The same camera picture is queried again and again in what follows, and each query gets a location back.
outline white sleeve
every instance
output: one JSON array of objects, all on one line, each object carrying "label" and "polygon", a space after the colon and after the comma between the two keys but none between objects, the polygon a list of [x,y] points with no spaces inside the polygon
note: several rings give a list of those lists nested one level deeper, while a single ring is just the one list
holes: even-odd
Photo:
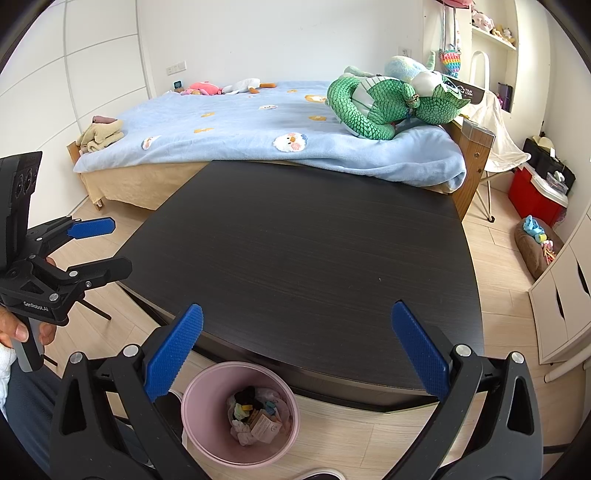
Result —
[{"label": "white sleeve", "polygon": [[4,404],[8,396],[8,381],[10,380],[10,367],[17,359],[17,354],[12,348],[7,348],[0,343],[0,410],[6,417]]}]

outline power outlet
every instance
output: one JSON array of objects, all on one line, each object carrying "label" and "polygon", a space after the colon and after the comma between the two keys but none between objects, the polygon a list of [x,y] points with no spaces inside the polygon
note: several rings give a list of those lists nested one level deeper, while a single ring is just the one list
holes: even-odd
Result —
[{"label": "power outlet", "polygon": [[166,75],[174,75],[175,73],[187,70],[187,63],[183,60],[166,68]]},{"label": "power outlet", "polygon": [[412,58],[413,51],[408,47],[399,47],[398,48],[398,55],[402,55],[403,57]]}]

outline bed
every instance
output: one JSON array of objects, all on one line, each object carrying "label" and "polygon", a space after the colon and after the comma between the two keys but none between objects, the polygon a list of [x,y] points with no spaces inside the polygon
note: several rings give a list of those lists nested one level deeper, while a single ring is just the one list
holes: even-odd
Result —
[{"label": "bed", "polygon": [[328,85],[282,82],[232,96],[168,92],[119,115],[125,137],[108,148],[80,156],[69,145],[74,171],[97,206],[109,199],[156,210],[211,160],[308,165],[452,194],[463,216],[494,135],[470,122],[452,122],[446,133],[405,121],[393,140],[355,138],[324,103]]}]

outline blue gripper pad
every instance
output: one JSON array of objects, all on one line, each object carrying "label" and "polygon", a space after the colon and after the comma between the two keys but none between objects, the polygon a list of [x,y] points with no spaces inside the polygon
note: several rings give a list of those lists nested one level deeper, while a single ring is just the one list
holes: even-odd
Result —
[{"label": "blue gripper pad", "polygon": [[79,240],[91,236],[106,235],[115,230],[115,221],[111,217],[76,222],[68,230],[68,235]]},{"label": "blue gripper pad", "polygon": [[144,389],[152,402],[168,393],[191,348],[201,335],[201,307],[196,303],[192,304],[171,327],[170,333],[146,365]]},{"label": "blue gripper pad", "polygon": [[444,400],[450,389],[449,365],[403,301],[392,307],[392,329],[427,393]]}]

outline beige bed skirt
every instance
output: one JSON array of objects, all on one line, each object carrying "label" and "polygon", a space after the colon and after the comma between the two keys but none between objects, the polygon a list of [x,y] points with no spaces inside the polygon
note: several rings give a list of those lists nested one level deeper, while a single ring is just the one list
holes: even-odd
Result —
[{"label": "beige bed skirt", "polygon": [[[156,210],[209,162],[154,163],[82,173],[92,203],[102,199]],[[277,160],[267,163],[299,166]]]}]

